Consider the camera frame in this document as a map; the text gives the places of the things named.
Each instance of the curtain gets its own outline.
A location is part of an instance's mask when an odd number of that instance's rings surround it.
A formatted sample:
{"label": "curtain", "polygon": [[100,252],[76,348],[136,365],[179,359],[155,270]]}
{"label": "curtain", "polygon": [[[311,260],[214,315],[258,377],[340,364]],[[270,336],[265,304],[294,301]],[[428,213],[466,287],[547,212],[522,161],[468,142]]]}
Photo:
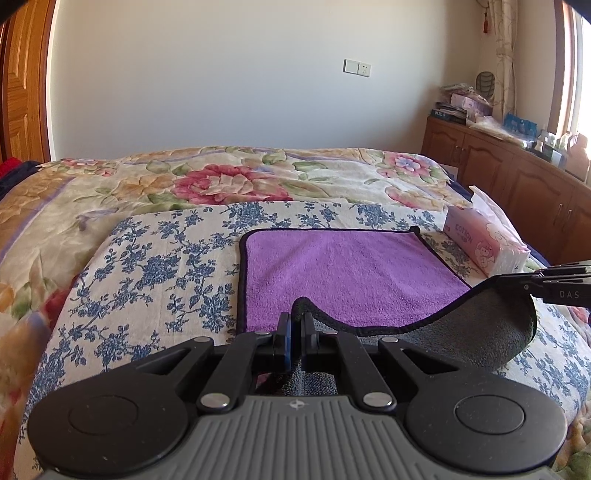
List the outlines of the curtain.
{"label": "curtain", "polygon": [[492,115],[499,122],[515,113],[515,70],[513,58],[517,37],[517,0],[489,0],[496,36],[495,98]]}

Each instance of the round button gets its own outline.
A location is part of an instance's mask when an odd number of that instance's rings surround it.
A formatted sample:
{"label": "round button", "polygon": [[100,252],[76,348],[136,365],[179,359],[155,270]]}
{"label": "round button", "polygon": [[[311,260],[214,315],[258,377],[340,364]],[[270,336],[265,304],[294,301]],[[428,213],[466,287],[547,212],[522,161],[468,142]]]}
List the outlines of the round button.
{"label": "round button", "polygon": [[138,407],[131,400],[115,395],[90,398],[70,410],[70,424],[89,435],[109,435],[133,425]]}
{"label": "round button", "polygon": [[370,392],[363,397],[363,403],[376,408],[389,407],[392,405],[392,397],[384,392]]}
{"label": "round button", "polygon": [[505,397],[476,395],[456,406],[456,417],[474,432],[503,435],[523,425],[523,408]]}
{"label": "round button", "polygon": [[230,403],[230,397],[223,393],[208,393],[201,397],[201,404],[207,408],[224,408]]}

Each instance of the window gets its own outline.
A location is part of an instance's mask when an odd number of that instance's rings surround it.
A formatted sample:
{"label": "window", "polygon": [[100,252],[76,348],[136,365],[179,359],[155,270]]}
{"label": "window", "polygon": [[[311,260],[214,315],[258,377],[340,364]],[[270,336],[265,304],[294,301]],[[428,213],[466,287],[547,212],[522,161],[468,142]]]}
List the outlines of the window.
{"label": "window", "polygon": [[548,129],[591,138],[591,24],[562,0],[556,6],[556,76]]}
{"label": "window", "polygon": [[581,39],[580,71],[581,78],[577,83],[574,106],[577,116],[573,118],[573,131],[591,138],[591,24],[579,17]]}

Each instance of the bed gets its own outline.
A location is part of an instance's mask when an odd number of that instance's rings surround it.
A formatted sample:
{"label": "bed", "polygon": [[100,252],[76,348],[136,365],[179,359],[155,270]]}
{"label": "bed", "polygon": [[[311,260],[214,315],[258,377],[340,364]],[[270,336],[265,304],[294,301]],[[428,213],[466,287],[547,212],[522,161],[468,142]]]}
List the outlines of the bed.
{"label": "bed", "polygon": [[[50,391],[195,336],[231,340],[248,231],[417,225],[452,270],[482,281],[441,231],[448,205],[469,205],[450,183],[428,158],[364,149],[205,147],[43,164],[0,203],[0,478],[38,474],[26,421]],[[571,427],[555,468],[584,478],[588,312],[535,306],[535,339],[498,374],[563,407]]]}

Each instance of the door frame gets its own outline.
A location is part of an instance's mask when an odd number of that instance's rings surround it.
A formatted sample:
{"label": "door frame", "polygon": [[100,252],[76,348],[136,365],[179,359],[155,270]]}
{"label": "door frame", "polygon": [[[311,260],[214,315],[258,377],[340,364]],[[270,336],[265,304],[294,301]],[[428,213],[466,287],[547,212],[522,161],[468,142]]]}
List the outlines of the door frame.
{"label": "door frame", "polygon": [[[56,8],[57,0],[49,0],[45,19],[43,22],[43,36],[41,38],[41,56],[39,65],[39,87],[38,87],[38,105],[39,105],[39,123],[41,126],[41,143],[43,148],[43,160],[50,161],[51,153],[49,148],[49,133],[47,129],[47,55],[49,52],[49,40],[51,33],[51,23],[53,22],[53,15]],[[8,46],[11,44],[14,23],[9,18],[4,24],[0,26],[0,88],[2,95],[1,111],[0,111],[0,153],[2,154],[2,161],[12,156],[10,143],[7,141],[10,138],[8,131],[8,88],[6,81],[8,78],[8,57],[10,52]]]}

